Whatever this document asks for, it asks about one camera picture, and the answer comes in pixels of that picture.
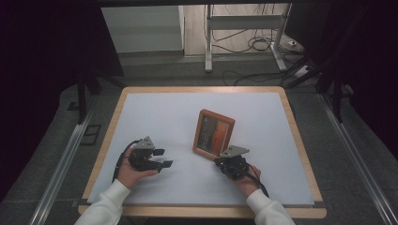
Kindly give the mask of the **black floor plate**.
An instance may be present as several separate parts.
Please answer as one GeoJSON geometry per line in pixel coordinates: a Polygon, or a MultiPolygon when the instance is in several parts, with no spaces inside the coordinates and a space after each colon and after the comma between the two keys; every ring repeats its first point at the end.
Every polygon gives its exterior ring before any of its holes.
{"type": "Polygon", "coordinates": [[[80,145],[95,145],[100,135],[101,125],[88,125],[81,138],[80,145]]]}

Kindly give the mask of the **white metal desk frame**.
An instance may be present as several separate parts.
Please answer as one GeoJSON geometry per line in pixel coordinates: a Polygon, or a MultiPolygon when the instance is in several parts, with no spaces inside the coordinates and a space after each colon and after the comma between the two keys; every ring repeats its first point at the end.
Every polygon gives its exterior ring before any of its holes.
{"type": "Polygon", "coordinates": [[[247,29],[276,29],[276,38],[270,42],[269,47],[276,61],[279,71],[287,71],[281,51],[279,50],[283,31],[288,19],[292,4],[284,7],[281,15],[244,15],[244,16],[212,16],[212,5],[206,5],[206,50],[205,72],[212,71],[212,45],[211,32],[213,30],[247,30],[247,29]]]}

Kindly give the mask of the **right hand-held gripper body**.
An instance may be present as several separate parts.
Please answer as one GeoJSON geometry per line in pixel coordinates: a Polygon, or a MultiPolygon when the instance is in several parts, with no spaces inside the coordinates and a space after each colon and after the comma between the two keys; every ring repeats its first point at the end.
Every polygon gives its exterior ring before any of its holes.
{"type": "Polygon", "coordinates": [[[249,165],[242,155],[249,152],[247,148],[230,145],[219,157],[219,168],[222,173],[233,180],[244,177],[249,165]]]}

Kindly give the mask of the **wooden table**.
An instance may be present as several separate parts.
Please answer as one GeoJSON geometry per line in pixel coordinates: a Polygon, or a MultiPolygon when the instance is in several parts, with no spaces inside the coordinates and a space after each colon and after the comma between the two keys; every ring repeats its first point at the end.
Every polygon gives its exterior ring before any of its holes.
{"type": "MultiPolygon", "coordinates": [[[[314,204],[310,206],[285,206],[292,218],[324,218],[327,214],[318,185],[314,178],[311,163],[301,140],[299,129],[292,113],[286,93],[281,87],[244,87],[244,86],[186,86],[186,87],[128,87],[122,91],[116,105],[110,126],[106,132],[96,163],[84,191],[84,203],[79,209],[84,211],[95,199],[89,197],[100,174],[107,155],[111,139],[115,132],[117,120],[121,114],[124,101],[129,94],[141,93],[277,93],[279,94],[294,141],[298,146],[298,154],[307,176],[310,190],[314,196],[314,204]]],[[[156,218],[253,218],[253,211],[246,205],[190,205],[190,204],[131,204],[125,202],[124,215],[133,217],[156,218]]]]}

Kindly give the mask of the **white table mat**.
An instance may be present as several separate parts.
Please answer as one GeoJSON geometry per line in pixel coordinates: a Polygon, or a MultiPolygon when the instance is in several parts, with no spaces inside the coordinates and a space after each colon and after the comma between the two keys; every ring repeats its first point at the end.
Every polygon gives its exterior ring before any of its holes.
{"type": "Polygon", "coordinates": [[[164,149],[172,165],[140,181],[127,197],[131,204],[242,205],[242,194],[215,163],[192,150],[203,109],[235,120],[230,143],[246,148],[246,160],[261,172],[271,199],[285,206],[310,206],[314,196],[277,93],[129,94],[117,120],[107,155],[89,197],[112,183],[126,146],[144,137],[164,149]]]}

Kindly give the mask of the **black metal stand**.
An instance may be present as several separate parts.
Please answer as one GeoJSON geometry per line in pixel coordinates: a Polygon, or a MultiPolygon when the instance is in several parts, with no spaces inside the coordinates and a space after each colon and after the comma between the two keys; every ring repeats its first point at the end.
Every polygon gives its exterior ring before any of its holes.
{"type": "Polygon", "coordinates": [[[77,79],[77,89],[78,89],[78,109],[79,109],[79,119],[78,124],[81,125],[85,118],[87,117],[87,107],[85,100],[85,88],[88,88],[88,91],[92,95],[99,95],[101,91],[100,83],[98,78],[102,78],[105,81],[124,89],[126,85],[116,78],[105,74],[104,72],[93,69],[90,72],[78,72],[77,79]]]}
{"type": "Polygon", "coordinates": [[[283,87],[293,88],[320,75],[315,89],[326,93],[333,86],[332,112],[341,122],[341,57],[355,31],[357,16],[347,5],[338,3],[296,3],[291,12],[287,35],[304,47],[304,61],[312,61],[314,67],[283,87]]]}

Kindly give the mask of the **dark curtain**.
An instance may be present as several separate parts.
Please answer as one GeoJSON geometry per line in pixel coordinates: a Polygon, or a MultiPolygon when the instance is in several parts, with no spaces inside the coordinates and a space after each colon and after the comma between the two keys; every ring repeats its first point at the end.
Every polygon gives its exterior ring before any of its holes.
{"type": "Polygon", "coordinates": [[[364,14],[332,69],[353,90],[350,102],[358,115],[398,159],[398,0],[294,3],[285,33],[321,65],[361,9],[364,14]]]}
{"type": "Polygon", "coordinates": [[[98,0],[0,0],[0,202],[52,123],[61,93],[121,76],[98,0]]]}

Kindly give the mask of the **aluminium rail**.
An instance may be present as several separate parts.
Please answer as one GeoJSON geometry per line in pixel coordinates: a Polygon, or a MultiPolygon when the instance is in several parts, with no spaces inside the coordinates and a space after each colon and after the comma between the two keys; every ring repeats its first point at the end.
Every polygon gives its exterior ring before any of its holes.
{"type": "Polygon", "coordinates": [[[55,198],[65,180],[71,162],[74,159],[75,153],[79,147],[84,132],[92,117],[92,110],[89,110],[87,115],[82,119],[81,123],[76,125],[69,141],[64,149],[61,158],[55,167],[54,173],[42,194],[38,205],[29,221],[29,225],[44,225],[49,213],[54,205],[55,198]]]}
{"type": "Polygon", "coordinates": [[[390,201],[382,190],[381,186],[376,182],[370,169],[362,158],[359,148],[354,144],[350,134],[346,130],[344,123],[340,122],[334,115],[332,103],[327,94],[318,94],[324,110],[326,111],[330,122],[332,123],[337,135],[339,136],[344,149],[349,155],[362,184],[373,201],[378,214],[381,216],[385,225],[398,225],[398,213],[395,213],[390,201]]]}

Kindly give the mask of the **wooden picture frame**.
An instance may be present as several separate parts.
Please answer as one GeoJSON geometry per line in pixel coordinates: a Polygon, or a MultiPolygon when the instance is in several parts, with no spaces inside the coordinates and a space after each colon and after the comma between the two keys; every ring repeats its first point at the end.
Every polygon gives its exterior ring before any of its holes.
{"type": "Polygon", "coordinates": [[[233,118],[203,109],[199,113],[192,150],[195,154],[213,160],[223,153],[235,126],[233,118]]]}

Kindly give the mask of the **white cabinet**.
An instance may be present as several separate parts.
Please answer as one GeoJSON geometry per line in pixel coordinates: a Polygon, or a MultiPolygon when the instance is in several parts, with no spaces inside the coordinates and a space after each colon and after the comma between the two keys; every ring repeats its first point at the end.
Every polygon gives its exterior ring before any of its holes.
{"type": "Polygon", "coordinates": [[[182,51],[181,7],[103,7],[118,53],[182,51]]]}

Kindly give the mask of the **person's left hand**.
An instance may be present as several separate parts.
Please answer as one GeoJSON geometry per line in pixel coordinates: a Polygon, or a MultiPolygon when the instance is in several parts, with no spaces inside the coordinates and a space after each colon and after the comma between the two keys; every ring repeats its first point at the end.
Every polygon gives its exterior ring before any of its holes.
{"type": "Polygon", "coordinates": [[[131,167],[128,158],[123,157],[116,179],[126,188],[132,189],[141,179],[158,174],[157,170],[139,172],[131,167]]]}

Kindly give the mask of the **white power strip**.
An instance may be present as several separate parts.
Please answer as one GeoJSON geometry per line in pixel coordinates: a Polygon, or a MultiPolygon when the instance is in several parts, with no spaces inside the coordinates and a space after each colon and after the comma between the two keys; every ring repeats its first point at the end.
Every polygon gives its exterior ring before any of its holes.
{"type": "Polygon", "coordinates": [[[294,77],[299,78],[305,75],[307,72],[311,71],[312,69],[313,69],[312,66],[304,65],[294,74],[294,77]]]}

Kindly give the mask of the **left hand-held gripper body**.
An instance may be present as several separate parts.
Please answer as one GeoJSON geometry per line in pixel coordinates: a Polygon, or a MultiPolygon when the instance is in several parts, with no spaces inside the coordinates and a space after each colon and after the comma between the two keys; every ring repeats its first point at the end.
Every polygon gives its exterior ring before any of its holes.
{"type": "Polygon", "coordinates": [[[158,163],[150,159],[154,150],[155,146],[149,137],[134,141],[132,143],[132,151],[128,157],[131,167],[139,172],[158,170],[158,163]]]}

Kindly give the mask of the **person's right hand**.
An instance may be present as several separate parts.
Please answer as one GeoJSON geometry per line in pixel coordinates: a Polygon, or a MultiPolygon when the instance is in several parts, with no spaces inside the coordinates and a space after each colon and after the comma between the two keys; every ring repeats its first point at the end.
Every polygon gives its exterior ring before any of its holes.
{"type": "MultiPolygon", "coordinates": [[[[259,179],[261,175],[261,171],[258,170],[255,166],[250,165],[249,174],[259,179]]],[[[259,185],[256,184],[249,177],[244,177],[234,182],[237,189],[242,193],[245,198],[248,198],[253,192],[259,189],[259,185]]]]}

